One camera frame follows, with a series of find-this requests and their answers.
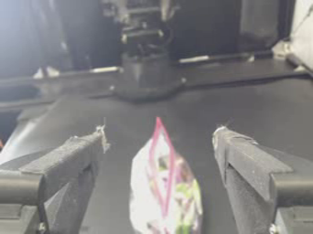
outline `snack bag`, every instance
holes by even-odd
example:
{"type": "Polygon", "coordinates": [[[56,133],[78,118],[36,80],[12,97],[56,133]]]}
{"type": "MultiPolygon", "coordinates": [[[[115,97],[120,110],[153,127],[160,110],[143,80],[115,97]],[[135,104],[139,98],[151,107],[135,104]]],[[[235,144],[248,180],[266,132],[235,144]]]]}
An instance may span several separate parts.
{"type": "Polygon", "coordinates": [[[129,216],[139,234],[200,233],[200,188],[156,119],[152,138],[132,161],[129,216]]]}

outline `black table surface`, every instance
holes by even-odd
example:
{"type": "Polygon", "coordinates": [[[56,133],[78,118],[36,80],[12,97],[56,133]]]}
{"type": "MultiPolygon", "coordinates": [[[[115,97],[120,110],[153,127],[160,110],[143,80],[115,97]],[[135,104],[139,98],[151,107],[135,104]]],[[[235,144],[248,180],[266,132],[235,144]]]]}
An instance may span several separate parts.
{"type": "Polygon", "coordinates": [[[1,160],[57,146],[105,122],[111,148],[86,210],[81,233],[132,233],[128,214],[132,158],[151,137],[155,117],[185,157],[203,196],[203,233],[236,233],[235,220],[214,159],[218,126],[254,137],[259,144],[313,159],[313,86],[282,80],[258,86],[185,91],[167,100],[131,103],[69,98],[25,112],[1,160]]]}

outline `dark background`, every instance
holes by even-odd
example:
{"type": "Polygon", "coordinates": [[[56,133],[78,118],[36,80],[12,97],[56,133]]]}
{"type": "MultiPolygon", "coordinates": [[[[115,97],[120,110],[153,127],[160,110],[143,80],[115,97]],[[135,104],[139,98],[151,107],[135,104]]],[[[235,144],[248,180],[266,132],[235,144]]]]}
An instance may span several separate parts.
{"type": "MultiPolygon", "coordinates": [[[[179,0],[168,26],[172,59],[264,50],[288,34],[294,0],[179,0]]],[[[60,56],[40,28],[37,0],[0,0],[0,78],[29,76],[60,56]]],[[[100,0],[54,0],[70,69],[120,64],[120,26],[102,17],[100,0]]]]}

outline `screw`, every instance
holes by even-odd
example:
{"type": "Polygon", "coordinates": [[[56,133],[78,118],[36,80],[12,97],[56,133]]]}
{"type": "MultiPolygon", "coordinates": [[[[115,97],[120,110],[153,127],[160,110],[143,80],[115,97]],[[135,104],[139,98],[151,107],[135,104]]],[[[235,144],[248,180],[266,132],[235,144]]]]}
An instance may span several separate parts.
{"type": "Polygon", "coordinates": [[[183,84],[185,84],[185,83],[187,83],[187,79],[185,79],[185,78],[181,78],[181,79],[180,79],[180,82],[181,82],[183,84]]]}
{"type": "Polygon", "coordinates": [[[268,233],[270,234],[278,234],[278,226],[275,224],[270,225],[268,233]]]}
{"type": "Polygon", "coordinates": [[[44,223],[38,223],[38,226],[37,226],[37,233],[38,233],[38,234],[44,234],[45,231],[46,231],[45,224],[44,224],[44,223]]]}

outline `cable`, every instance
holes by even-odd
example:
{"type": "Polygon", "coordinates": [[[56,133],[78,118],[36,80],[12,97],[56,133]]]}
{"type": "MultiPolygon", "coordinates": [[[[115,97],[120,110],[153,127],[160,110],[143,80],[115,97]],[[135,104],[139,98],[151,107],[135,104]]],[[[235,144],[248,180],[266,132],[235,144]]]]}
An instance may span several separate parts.
{"type": "Polygon", "coordinates": [[[295,36],[295,34],[296,34],[298,30],[300,29],[303,23],[304,23],[306,20],[310,18],[311,13],[313,13],[313,4],[311,4],[311,6],[310,6],[308,9],[307,9],[306,15],[304,15],[304,17],[302,18],[299,24],[296,25],[296,27],[295,27],[294,30],[291,31],[290,35],[288,35],[287,37],[282,38],[282,41],[291,41],[291,38],[295,36]]]}

